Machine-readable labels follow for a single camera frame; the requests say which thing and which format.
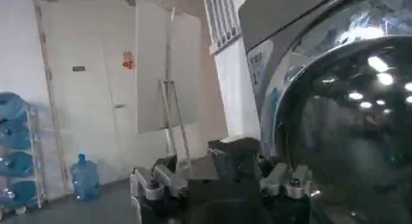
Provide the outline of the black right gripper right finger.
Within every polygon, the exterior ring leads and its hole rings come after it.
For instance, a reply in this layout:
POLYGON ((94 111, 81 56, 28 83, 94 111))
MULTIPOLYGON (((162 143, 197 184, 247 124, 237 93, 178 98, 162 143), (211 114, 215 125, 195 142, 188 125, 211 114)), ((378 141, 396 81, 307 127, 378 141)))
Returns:
POLYGON ((268 176, 260 179, 259 186, 269 196, 278 196, 283 191, 292 199, 311 197, 312 172, 307 165, 298 165, 295 170, 285 163, 278 163, 268 176))

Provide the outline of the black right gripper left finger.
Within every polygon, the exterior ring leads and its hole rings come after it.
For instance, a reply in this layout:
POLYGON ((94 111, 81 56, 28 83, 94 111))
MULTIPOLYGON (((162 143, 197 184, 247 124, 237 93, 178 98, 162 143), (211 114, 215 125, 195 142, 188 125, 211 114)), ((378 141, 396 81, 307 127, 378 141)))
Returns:
POLYGON ((166 192, 174 198, 187 195, 189 183, 176 171, 177 156, 159 158, 152 168, 135 167, 129 175, 130 193, 134 198, 160 200, 166 192))

